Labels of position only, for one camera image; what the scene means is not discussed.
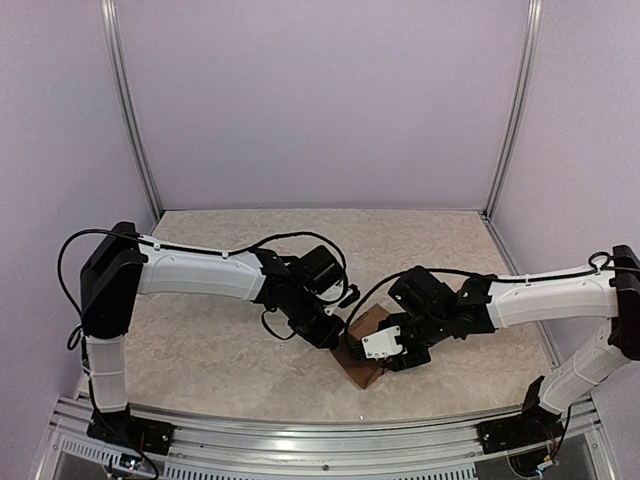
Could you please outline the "brown cardboard box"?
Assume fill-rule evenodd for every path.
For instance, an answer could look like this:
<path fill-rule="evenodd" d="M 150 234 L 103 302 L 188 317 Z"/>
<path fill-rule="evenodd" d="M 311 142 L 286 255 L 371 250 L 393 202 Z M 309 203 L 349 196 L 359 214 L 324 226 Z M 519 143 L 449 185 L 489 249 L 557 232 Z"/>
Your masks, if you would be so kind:
<path fill-rule="evenodd" d="M 331 351 L 333 358 L 338 365 L 350 377 L 359 388 L 366 390 L 380 376 L 384 374 L 386 360 L 357 360 L 351 356 L 346 346 L 348 335 L 356 340 L 362 339 L 384 328 L 393 327 L 388 323 L 390 313 L 380 306 L 374 304 L 355 320 L 352 320 L 348 328 L 340 334 L 340 341 L 337 348 Z"/>

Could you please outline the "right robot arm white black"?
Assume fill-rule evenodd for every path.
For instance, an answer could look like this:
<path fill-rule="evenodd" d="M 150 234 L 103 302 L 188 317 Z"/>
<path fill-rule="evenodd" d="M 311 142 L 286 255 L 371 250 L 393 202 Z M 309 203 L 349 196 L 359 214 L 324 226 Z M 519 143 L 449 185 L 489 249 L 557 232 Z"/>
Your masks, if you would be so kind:
<path fill-rule="evenodd" d="M 586 265 L 534 276 L 471 274 L 458 291 L 422 266 L 400 275 L 389 294 L 401 312 L 380 322 L 382 345 L 370 351 L 394 371 L 430 360 L 449 339 L 493 334 L 528 323 L 597 318 L 596 333 L 569 360 L 529 387 L 511 426 L 535 442 L 580 397 L 639 359 L 639 258 L 627 245 L 592 254 Z"/>

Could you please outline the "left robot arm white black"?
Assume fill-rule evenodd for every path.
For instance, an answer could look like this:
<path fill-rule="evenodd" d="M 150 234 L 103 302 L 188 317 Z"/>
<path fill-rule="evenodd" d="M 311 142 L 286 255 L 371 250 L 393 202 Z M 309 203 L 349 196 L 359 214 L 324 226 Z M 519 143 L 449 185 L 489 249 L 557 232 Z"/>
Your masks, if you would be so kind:
<path fill-rule="evenodd" d="M 80 280 L 91 396 L 121 445 L 140 434 L 131 402 L 284 417 L 294 380 L 337 345 L 352 291 L 342 252 L 312 232 L 225 251 L 128 222 L 103 232 Z"/>

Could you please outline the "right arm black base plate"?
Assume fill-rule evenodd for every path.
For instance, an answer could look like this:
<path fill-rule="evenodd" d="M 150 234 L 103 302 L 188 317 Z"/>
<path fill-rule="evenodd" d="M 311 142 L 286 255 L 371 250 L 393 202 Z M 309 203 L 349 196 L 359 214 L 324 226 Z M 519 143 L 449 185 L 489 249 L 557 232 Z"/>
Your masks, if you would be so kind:
<path fill-rule="evenodd" d="M 520 415 L 479 423 L 476 431 L 484 454 L 513 450 L 562 436 L 560 420 L 524 419 Z"/>

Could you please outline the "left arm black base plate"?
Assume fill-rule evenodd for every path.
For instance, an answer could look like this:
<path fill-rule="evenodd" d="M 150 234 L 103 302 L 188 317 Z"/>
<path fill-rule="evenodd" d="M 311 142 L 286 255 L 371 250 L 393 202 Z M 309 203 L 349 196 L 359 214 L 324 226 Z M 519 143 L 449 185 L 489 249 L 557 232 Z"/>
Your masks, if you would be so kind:
<path fill-rule="evenodd" d="M 87 435 L 108 444 L 166 456 L 174 431 L 175 426 L 171 423 L 136 417 L 128 410 L 115 413 L 94 411 Z"/>

